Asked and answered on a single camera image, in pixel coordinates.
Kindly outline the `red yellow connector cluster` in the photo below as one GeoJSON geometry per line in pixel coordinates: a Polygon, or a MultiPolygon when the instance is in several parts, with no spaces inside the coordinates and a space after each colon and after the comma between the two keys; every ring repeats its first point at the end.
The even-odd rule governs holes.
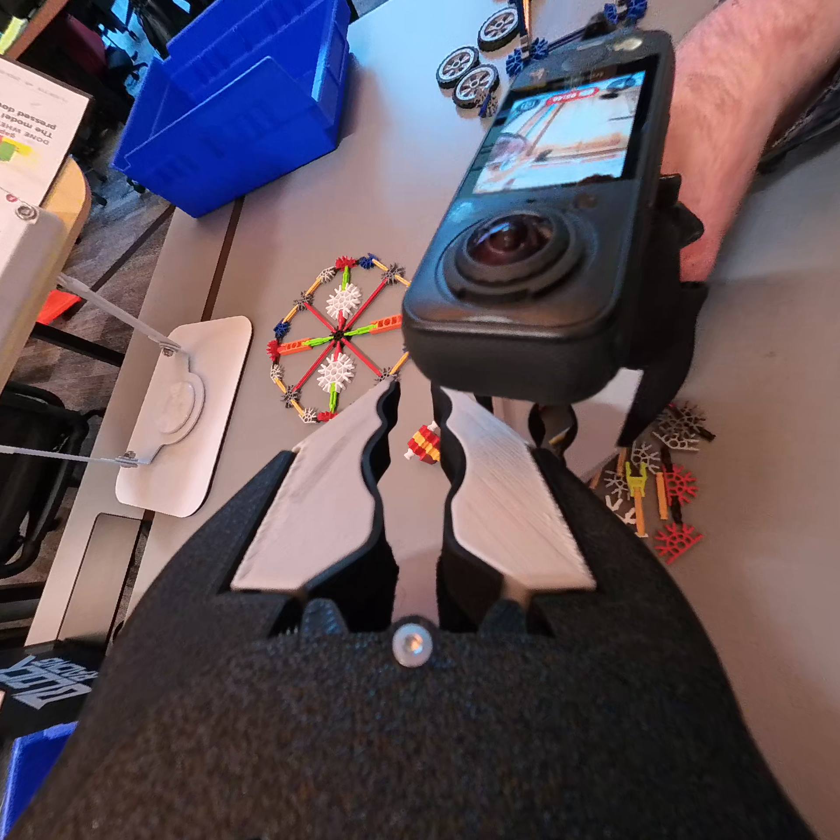
{"type": "Polygon", "coordinates": [[[407,442],[404,457],[408,460],[419,459],[427,464],[440,461],[440,427],[436,422],[421,426],[407,442]]]}

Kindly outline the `curved wooden desk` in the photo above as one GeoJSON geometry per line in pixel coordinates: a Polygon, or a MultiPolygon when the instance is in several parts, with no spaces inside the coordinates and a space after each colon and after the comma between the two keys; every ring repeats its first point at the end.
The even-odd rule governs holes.
{"type": "Polygon", "coordinates": [[[59,272],[75,247],[91,210],[91,188],[81,167],[71,156],[64,161],[38,207],[56,216],[64,230],[64,239],[53,265],[54,271],[59,272]]]}

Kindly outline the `white flat stand base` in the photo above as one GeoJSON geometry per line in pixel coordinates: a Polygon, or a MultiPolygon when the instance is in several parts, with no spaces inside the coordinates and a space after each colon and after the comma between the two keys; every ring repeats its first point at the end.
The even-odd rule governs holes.
{"type": "Polygon", "coordinates": [[[117,500],[186,518],[202,506],[224,441],[253,334],[243,316],[184,324],[161,353],[128,445],[117,500]]]}

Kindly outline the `white printed instruction card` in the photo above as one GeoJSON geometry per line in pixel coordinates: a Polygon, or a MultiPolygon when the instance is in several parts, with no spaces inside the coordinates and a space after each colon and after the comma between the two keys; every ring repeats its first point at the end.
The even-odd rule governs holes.
{"type": "Polygon", "coordinates": [[[41,204],[90,105],[88,94],[2,57],[2,191],[41,204]]]}

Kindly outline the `black chair frame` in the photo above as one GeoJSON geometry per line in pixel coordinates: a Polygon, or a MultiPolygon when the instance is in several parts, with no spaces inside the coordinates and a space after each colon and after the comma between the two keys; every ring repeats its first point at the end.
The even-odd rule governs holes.
{"type": "MultiPolygon", "coordinates": [[[[89,414],[66,408],[50,392],[9,382],[1,394],[2,445],[49,454],[79,455],[89,414]]],[[[73,482],[75,466],[61,459],[1,455],[1,577],[11,578],[36,560],[73,482]]]]}

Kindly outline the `person's right forearm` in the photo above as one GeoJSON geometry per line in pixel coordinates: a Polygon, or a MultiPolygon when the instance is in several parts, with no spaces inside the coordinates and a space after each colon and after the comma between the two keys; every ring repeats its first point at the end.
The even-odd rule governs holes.
{"type": "Polygon", "coordinates": [[[681,251],[683,281],[706,280],[762,152],[838,62],[838,2],[730,1],[679,43],[665,173],[705,233],[681,251]]]}

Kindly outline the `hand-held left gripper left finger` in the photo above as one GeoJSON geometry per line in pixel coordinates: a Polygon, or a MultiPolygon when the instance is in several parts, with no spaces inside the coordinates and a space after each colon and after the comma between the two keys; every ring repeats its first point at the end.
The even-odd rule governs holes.
{"type": "Polygon", "coordinates": [[[381,381],[293,449],[233,591],[312,592],[375,545],[400,394],[399,381],[381,381]]]}

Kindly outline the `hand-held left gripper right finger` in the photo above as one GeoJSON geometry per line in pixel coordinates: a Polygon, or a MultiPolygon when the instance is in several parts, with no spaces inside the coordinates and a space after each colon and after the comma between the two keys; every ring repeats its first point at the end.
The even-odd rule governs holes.
{"type": "Polygon", "coordinates": [[[595,578],[554,499],[534,446],[467,393],[434,386],[445,533],[514,599],[593,591],[595,578]]]}

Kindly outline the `colourful toy wheel model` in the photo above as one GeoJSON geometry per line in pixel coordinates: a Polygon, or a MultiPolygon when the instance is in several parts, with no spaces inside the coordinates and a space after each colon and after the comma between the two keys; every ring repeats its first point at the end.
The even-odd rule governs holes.
{"type": "Polygon", "coordinates": [[[341,394],[361,364],[377,382],[394,379],[411,355],[406,347],[392,364],[375,363],[359,340],[401,331],[403,317],[369,319],[373,305],[390,287],[411,286],[406,269],[372,253],[342,255],[295,298],[266,345],[269,377],[284,406],[304,424],[323,424],[340,411],[341,394]]]}

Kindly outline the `black printed cardboard box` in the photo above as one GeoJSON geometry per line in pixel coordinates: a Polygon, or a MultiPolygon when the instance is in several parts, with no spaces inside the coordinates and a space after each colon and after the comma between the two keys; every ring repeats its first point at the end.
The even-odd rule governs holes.
{"type": "Polygon", "coordinates": [[[103,658],[97,648],[59,642],[3,650],[2,740],[77,721],[103,658]]]}

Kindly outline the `toy model with black wheels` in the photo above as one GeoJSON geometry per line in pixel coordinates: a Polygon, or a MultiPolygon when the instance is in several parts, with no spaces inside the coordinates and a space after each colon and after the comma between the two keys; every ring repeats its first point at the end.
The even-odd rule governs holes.
{"type": "Polygon", "coordinates": [[[436,70],[437,85],[449,92],[457,109],[476,111],[481,119],[492,119],[498,111],[500,74],[482,56],[498,52],[514,41],[518,46],[507,56],[505,70],[510,81],[526,67],[566,46],[588,46],[590,41],[634,28],[646,16],[647,1],[605,3],[585,26],[555,40],[532,34],[532,3],[508,1],[479,27],[477,45],[463,45],[452,50],[436,70]]]}

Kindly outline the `pale grey board panel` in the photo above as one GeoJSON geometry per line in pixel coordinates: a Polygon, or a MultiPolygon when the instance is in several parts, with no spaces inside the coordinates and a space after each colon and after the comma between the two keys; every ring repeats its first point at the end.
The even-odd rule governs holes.
{"type": "Polygon", "coordinates": [[[2,195],[1,386],[7,383],[40,309],[56,286],[55,264],[66,236],[58,216],[2,195]]]}

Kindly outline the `blue ribbed storage bin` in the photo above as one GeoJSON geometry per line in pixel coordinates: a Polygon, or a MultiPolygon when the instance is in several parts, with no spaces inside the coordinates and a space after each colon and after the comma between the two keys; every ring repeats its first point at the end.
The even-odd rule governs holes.
{"type": "Polygon", "coordinates": [[[218,1],[153,58],[113,166],[200,217],[338,145],[344,1],[218,1]]]}

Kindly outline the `orange triangular piece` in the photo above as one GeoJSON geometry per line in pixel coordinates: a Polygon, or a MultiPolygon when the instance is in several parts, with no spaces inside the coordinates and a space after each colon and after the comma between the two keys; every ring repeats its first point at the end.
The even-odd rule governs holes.
{"type": "Polygon", "coordinates": [[[38,313],[36,322],[48,326],[58,317],[82,302],[83,299],[77,295],[64,290],[54,289],[49,292],[38,313]]]}

